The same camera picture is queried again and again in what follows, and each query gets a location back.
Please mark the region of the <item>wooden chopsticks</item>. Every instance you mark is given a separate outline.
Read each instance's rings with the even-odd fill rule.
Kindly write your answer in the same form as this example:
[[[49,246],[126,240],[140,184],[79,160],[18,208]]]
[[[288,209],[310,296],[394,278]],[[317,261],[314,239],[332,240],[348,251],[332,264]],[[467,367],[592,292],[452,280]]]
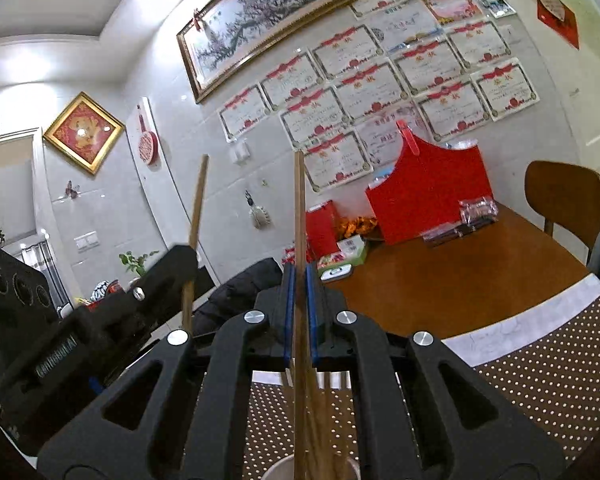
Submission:
[[[294,383],[292,370],[280,373],[294,445]],[[306,378],[306,479],[357,479],[358,464],[347,426],[351,413],[339,401],[346,398],[347,374],[311,372]],[[294,452],[290,459],[294,478]]]

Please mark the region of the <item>wooden chopstick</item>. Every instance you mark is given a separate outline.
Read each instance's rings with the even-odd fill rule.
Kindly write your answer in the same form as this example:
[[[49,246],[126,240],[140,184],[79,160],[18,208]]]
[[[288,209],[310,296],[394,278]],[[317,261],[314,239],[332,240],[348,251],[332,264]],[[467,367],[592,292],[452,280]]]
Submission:
[[[306,185],[302,151],[294,153],[294,480],[306,478]]]
[[[193,248],[195,256],[198,246],[199,227],[201,220],[202,204],[204,203],[204,189],[206,188],[209,167],[209,155],[203,154],[194,196],[192,222],[190,222],[188,244]],[[195,282],[189,281],[182,290],[182,327],[189,335],[193,333],[193,306],[195,301]]]

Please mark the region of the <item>small potted plant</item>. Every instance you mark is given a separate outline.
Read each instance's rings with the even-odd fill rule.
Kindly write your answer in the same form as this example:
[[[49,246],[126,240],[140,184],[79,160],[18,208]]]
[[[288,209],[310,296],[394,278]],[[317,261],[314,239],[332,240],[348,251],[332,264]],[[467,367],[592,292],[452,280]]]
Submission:
[[[141,278],[146,274],[147,261],[151,257],[158,255],[158,253],[158,250],[153,250],[152,252],[145,252],[144,254],[136,256],[132,252],[122,252],[118,257],[126,272],[131,272],[138,278]]]

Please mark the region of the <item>red container on cabinet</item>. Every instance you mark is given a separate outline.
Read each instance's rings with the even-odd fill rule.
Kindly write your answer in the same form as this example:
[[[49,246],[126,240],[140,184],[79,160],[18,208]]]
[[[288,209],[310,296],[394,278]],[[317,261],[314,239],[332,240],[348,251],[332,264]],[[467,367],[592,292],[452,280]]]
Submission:
[[[87,309],[94,310],[105,298],[108,296],[123,292],[123,288],[118,280],[112,282],[102,281],[98,283],[88,298],[76,298],[74,300],[74,306],[87,307]]]

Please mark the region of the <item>black jacket on chair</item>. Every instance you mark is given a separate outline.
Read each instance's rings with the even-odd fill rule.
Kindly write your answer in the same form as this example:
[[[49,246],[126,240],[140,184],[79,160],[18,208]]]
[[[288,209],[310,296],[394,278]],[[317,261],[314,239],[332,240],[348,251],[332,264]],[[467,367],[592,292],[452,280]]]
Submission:
[[[273,258],[253,263],[208,297],[193,314],[192,335],[216,332],[234,316],[253,309],[260,292],[278,286],[283,271]]]

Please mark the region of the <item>hanging scrub brush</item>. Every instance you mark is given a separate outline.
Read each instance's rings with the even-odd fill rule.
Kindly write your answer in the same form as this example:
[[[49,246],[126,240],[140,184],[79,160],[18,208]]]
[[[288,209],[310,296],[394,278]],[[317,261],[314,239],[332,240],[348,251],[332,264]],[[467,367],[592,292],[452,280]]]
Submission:
[[[245,191],[245,198],[249,206],[249,214],[253,226],[257,230],[268,228],[271,225],[270,214],[254,202],[249,191]]]

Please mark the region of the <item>red soda can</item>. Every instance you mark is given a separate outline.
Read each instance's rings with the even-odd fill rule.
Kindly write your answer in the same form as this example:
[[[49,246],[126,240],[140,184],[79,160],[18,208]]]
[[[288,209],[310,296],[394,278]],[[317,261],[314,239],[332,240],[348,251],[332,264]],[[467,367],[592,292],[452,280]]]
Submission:
[[[285,264],[295,264],[296,263],[296,248],[294,245],[290,245],[284,248],[282,260],[280,260],[282,265]]]

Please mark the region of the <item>brown polka dot placemat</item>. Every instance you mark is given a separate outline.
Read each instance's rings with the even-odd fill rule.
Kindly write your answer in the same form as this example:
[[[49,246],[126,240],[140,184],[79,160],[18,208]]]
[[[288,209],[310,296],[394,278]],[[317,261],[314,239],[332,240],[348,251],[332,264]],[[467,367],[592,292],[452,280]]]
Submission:
[[[567,479],[600,479],[600,296],[553,333],[476,370],[562,446]],[[332,392],[332,448],[357,465],[350,390]],[[253,381],[243,479],[261,479],[291,456],[286,407],[282,386]]]

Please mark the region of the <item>red tall box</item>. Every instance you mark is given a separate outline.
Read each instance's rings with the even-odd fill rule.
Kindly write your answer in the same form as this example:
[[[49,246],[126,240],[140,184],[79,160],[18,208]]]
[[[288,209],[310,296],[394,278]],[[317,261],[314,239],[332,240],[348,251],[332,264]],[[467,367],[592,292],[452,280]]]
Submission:
[[[333,200],[313,206],[306,212],[306,238],[314,260],[338,250],[340,215]]]

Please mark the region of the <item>white small device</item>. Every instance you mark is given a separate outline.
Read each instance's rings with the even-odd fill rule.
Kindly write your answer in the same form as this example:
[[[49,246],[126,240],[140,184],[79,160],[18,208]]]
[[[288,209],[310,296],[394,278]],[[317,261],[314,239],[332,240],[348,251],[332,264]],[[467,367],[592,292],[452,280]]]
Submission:
[[[333,281],[343,280],[347,278],[353,271],[351,263],[343,264],[342,266],[334,266],[330,269],[325,269],[321,274],[321,281],[329,283]]]

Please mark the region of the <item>gold framed red picture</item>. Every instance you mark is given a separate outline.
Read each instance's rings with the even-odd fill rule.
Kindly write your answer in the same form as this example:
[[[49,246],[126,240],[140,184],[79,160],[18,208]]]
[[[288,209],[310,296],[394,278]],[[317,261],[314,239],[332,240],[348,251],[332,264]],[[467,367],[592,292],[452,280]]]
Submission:
[[[43,139],[94,176],[124,129],[120,120],[80,92],[47,128]]]

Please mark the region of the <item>green flat box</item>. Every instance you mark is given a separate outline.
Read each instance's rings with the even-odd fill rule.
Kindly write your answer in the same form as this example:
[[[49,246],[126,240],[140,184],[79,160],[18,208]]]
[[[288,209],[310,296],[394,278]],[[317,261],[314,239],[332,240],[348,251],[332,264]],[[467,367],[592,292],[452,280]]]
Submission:
[[[326,255],[317,261],[317,270],[320,272],[339,268],[350,264],[351,266],[362,266],[368,253],[368,245],[359,235],[340,240],[337,243],[338,250]]]

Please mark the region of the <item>orange snack packet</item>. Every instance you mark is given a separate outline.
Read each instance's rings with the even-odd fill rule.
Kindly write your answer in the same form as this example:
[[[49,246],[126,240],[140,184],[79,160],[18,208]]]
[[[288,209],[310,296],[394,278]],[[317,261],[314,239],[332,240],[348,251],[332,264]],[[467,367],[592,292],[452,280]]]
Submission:
[[[378,226],[375,217],[358,216],[355,218],[341,218],[338,223],[337,234],[340,240],[354,236],[369,236]]]

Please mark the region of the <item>packaged snack bag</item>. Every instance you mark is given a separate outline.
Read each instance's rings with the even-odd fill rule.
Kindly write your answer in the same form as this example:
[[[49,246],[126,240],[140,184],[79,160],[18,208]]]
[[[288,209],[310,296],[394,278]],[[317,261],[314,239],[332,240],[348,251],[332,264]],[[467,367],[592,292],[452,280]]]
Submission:
[[[429,246],[439,246],[475,233],[498,221],[498,204],[491,197],[460,201],[460,220],[446,222],[420,234]]]

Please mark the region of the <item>red felt bag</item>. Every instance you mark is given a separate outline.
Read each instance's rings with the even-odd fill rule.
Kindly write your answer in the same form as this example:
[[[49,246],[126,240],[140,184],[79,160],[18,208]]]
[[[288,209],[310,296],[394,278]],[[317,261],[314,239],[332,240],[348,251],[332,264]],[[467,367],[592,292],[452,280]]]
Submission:
[[[384,242],[396,245],[460,221],[460,203],[493,196],[478,146],[451,150],[396,122],[402,150],[388,177],[366,190]]]

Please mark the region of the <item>large framed blossom painting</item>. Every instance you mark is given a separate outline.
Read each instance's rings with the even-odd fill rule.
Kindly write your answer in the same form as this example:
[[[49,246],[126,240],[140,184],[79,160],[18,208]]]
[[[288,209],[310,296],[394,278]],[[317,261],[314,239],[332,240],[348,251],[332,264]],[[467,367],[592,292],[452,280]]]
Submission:
[[[210,0],[176,35],[195,102],[268,49],[352,2]]]

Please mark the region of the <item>brown wooden chair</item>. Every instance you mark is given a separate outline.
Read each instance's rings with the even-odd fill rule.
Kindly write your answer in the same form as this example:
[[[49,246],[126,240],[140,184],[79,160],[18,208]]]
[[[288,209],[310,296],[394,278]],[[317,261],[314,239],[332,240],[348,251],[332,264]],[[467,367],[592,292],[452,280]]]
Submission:
[[[544,219],[543,231],[554,235],[561,226],[588,248],[588,258],[600,232],[600,174],[566,162],[534,160],[524,174],[524,196]]]

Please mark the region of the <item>red diamond door decoration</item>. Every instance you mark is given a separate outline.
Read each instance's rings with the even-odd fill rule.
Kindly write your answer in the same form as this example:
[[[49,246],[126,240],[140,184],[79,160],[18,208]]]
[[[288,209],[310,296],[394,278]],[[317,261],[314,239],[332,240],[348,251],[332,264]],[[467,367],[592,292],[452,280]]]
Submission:
[[[568,44],[580,49],[577,19],[562,0],[536,0],[538,20],[562,36]]]

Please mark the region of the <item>red round wall ornament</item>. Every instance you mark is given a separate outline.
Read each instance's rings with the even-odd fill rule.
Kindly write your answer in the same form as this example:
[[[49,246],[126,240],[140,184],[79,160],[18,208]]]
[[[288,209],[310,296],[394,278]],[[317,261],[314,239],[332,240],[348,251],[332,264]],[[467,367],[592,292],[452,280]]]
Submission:
[[[140,140],[138,140],[138,154],[140,160],[147,166],[151,166],[158,157],[158,138],[145,124],[142,108],[137,105],[138,123],[140,124]]]

